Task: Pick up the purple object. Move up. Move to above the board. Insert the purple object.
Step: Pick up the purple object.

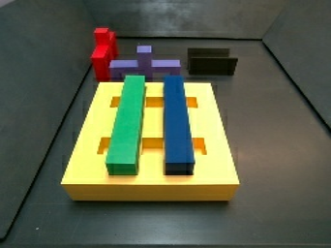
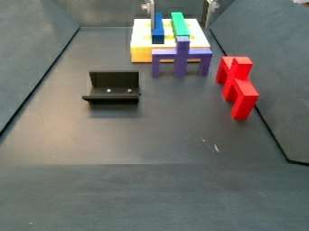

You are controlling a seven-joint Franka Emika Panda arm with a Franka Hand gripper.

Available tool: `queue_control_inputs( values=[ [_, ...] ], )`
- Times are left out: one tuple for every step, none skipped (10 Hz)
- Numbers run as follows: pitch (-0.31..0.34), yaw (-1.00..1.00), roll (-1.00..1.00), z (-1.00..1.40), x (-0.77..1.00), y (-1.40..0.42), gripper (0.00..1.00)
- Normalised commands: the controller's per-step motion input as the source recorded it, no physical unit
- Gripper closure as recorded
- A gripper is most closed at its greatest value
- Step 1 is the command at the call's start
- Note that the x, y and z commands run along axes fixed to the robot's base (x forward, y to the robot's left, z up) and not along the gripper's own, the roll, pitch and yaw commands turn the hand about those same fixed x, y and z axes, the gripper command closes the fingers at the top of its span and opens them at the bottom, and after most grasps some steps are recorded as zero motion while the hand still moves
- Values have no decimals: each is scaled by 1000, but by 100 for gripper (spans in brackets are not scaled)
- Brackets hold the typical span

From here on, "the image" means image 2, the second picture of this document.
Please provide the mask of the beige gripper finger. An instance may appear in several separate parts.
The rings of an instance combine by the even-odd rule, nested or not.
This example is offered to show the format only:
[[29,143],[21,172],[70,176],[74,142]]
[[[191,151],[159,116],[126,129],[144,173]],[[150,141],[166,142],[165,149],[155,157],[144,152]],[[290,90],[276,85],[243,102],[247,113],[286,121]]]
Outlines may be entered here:
[[205,16],[205,27],[209,27],[213,12],[219,8],[218,0],[205,0],[206,2],[206,16]]
[[155,0],[144,0],[142,4],[142,9],[151,16],[151,22],[155,21]]

